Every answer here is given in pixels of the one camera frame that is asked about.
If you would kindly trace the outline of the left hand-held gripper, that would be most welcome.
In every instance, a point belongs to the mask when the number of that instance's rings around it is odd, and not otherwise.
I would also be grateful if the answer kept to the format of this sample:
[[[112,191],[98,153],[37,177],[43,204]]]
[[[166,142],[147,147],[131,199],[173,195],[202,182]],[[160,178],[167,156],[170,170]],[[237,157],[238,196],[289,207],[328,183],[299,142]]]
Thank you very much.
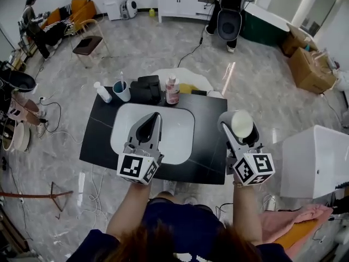
[[[128,142],[118,157],[117,176],[132,183],[150,184],[164,155],[158,149],[142,148],[131,143],[148,143],[149,147],[157,147],[161,130],[162,117],[156,112],[141,117],[130,128]]]

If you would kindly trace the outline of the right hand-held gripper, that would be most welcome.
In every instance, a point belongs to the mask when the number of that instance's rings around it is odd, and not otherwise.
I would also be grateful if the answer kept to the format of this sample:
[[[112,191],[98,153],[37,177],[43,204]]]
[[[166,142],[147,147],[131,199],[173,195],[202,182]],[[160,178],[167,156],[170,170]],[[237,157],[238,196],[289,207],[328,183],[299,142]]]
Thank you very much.
[[[275,174],[273,158],[270,153],[262,152],[262,144],[255,146],[260,135],[253,123],[251,133],[246,138],[238,138],[225,122],[220,123],[228,139],[226,157],[226,175],[236,174],[237,180],[244,186],[264,183]]]

